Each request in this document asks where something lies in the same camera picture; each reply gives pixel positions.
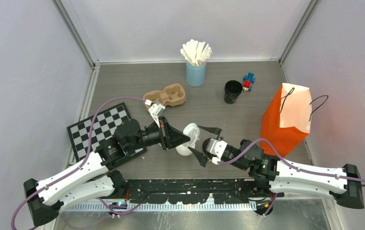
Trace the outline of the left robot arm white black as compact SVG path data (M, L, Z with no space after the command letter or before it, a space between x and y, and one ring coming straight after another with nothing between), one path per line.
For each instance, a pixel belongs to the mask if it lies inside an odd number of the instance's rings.
M98 197L122 198L128 183L116 168L160 144L164 150L173 149L191 139L172 127L164 116L144 129L135 119L122 122L113 136L105 140L84 160L64 171L37 181L24 182L27 205L38 227L53 221L60 212L78 202Z

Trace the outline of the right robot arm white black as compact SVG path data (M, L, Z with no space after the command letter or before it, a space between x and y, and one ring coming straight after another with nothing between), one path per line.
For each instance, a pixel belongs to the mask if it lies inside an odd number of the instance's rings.
M236 148L220 136L221 129L202 127L214 133L207 138L202 151L188 146L201 166L208 162L221 165L226 162L240 170L248 171L254 179L253 191L258 196L279 193L309 194L333 198L342 207L363 209L364 199L360 173L357 166L345 164L341 168L325 168L288 161L277 155L268 155L256 142L243 139Z

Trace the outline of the stack of white lids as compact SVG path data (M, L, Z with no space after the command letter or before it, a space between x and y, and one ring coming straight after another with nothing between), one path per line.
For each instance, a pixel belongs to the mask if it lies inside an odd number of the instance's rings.
M189 150L189 148L185 145L179 145L175 149L176 149L177 153L182 156L189 156L192 154L192 151Z

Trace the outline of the white plastic cup lid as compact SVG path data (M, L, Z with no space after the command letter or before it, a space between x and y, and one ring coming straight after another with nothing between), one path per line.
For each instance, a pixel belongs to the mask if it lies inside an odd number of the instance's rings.
M194 145L199 136L200 136L200 128L196 123L189 123L183 130L183 133L190 138L188 142L185 142L183 146L191 147Z

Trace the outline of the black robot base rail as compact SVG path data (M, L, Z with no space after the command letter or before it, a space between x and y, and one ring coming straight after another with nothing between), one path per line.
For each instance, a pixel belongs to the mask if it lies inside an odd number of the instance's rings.
M250 179L129 179L126 187L106 198L124 199L133 204L203 204L212 198L215 204L244 204L249 200L271 198L272 193L257 188Z

